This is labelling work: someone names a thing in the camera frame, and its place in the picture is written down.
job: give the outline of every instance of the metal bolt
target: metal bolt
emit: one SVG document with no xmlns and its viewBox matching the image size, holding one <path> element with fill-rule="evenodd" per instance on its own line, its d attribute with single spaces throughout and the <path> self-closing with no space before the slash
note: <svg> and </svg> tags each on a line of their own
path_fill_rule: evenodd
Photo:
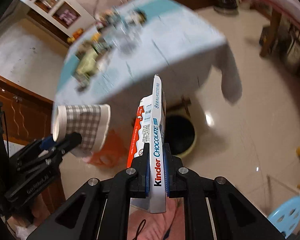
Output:
<svg viewBox="0 0 300 240">
<path fill-rule="evenodd" d="M 135 172 L 136 172 L 136 169 L 134 169 L 134 168 L 127 168 L 127 169 L 126 169 L 126 173 L 129 174 L 129 175 L 132 175 L 132 174 L 134 174 Z"/>
<path fill-rule="evenodd" d="M 189 170 L 188 170 L 186 167 L 181 167 L 181 168 L 179 168 L 179 172 L 180 172 L 181 174 L 187 174 L 188 171 L 189 171 Z"/>
<path fill-rule="evenodd" d="M 97 183 L 98 183 L 98 179 L 96 179 L 96 178 L 89 179 L 89 181 L 88 181 L 88 184 L 89 184 L 90 186 L 94 186 L 94 185 L 96 185 Z"/>
<path fill-rule="evenodd" d="M 225 184 L 227 182 L 227 179 L 225 177 L 217 177 L 217 182 L 219 184 Z"/>
</svg>

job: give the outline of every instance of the wooden door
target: wooden door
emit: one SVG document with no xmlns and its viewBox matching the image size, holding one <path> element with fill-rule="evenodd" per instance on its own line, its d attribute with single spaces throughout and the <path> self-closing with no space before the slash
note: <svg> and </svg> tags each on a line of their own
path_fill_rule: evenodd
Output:
<svg viewBox="0 0 300 240">
<path fill-rule="evenodd" d="M 51 100 L 0 76 L 0 102 L 3 103 L 2 110 L 6 115 L 10 142 L 27 145 L 34 139 L 50 135 L 53 103 Z M 50 213 L 64 203 L 66 199 L 61 178 L 50 184 L 42 192 L 42 197 Z"/>
</svg>

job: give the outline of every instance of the white tablecloth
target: white tablecloth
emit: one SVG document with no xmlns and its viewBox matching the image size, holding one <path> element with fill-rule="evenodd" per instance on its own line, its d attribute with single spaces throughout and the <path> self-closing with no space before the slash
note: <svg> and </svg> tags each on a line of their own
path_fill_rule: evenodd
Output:
<svg viewBox="0 0 300 240">
<path fill-rule="evenodd" d="M 79 60 L 78 44 L 90 38 L 92 28 L 72 45 L 61 73 L 56 105 L 108 103 L 111 127 L 128 145 L 140 100 L 151 94 L 154 75 L 159 74 L 167 105 L 193 94 L 207 79 L 211 66 L 221 70 L 221 89 L 235 103 L 242 94 L 241 81 L 224 35 L 188 8 L 171 0 L 133 0 L 119 11 L 145 11 L 148 21 L 141 43 L 131 55 L 114 49 L 104 70 L 93 76 L 84 92 L 77 91 L 72 76 Z"/>
</svg>

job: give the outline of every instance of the checkered paper cup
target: checkered paper cup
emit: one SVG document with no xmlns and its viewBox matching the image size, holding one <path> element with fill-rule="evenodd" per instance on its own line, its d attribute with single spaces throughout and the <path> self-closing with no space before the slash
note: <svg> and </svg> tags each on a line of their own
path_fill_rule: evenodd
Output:
<svg viewBox="0 0 300 240">
<path fill-rule="evenodd" d="M 58 106 L 53 124 L 53 139 L 77 132 L 82 143 L 71 151 L 77 157 L 87 157 L 102 149 L 108 133 L 111 111 L 109 105 Z"/>
</svg>

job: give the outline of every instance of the red and white packaging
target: red and white packaging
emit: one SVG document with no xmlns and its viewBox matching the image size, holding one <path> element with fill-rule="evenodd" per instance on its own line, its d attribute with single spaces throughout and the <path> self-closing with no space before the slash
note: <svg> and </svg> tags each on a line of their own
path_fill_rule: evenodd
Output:
<svg viewBox="0 0 300 240">
<path fill-rule="evenodd" d="M 166 191 L 163 166 L 163 142 L 166 102 L 158 75 L 154 76 L 152 95 L 143 98 L 137 111 L 137 118 L 132 134 L 127 168 L 134 157 L 143 153 L 144 143 L 150 144 L 149 183 L 146 199 L 131 199 L 130 204 L 149 213 L 166 211 Z"/>
</svg>

